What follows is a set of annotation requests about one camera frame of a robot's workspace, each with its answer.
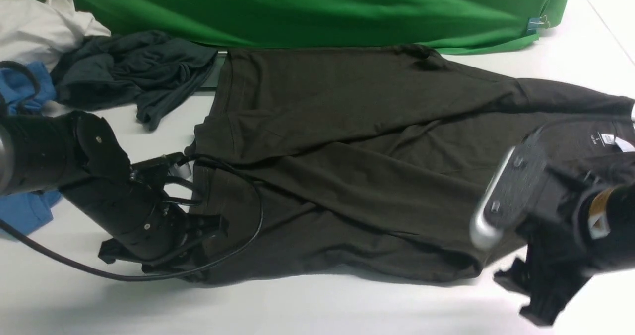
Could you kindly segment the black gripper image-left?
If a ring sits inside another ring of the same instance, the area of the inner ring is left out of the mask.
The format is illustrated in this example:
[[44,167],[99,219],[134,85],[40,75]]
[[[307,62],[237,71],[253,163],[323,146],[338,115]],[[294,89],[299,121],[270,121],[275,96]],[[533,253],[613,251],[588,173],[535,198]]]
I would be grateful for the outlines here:
[[128,261],[145,275],[174,274],[196,267],[199,244],[228,236],[229,222],[221,215],[186,215],[192,199],[172,198],[165,185],[193,184],[179,174],[183,154],[167,154],[131,165],[122,179],[88,177],[63,186],[61,194],[106,231],[98,258],[107,264]]

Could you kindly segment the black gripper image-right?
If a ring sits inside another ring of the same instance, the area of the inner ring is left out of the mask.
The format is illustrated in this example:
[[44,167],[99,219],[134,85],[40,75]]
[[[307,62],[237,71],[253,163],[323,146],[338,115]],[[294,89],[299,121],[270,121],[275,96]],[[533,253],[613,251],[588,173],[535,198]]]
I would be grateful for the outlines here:
[[601,243],[610,238],[606,204],[615,188],[545,162],[515,169],[515,230],[528,249],[494,282],[530,299],[519,314],[533,325],[553,326],[590,277],[615,269]]

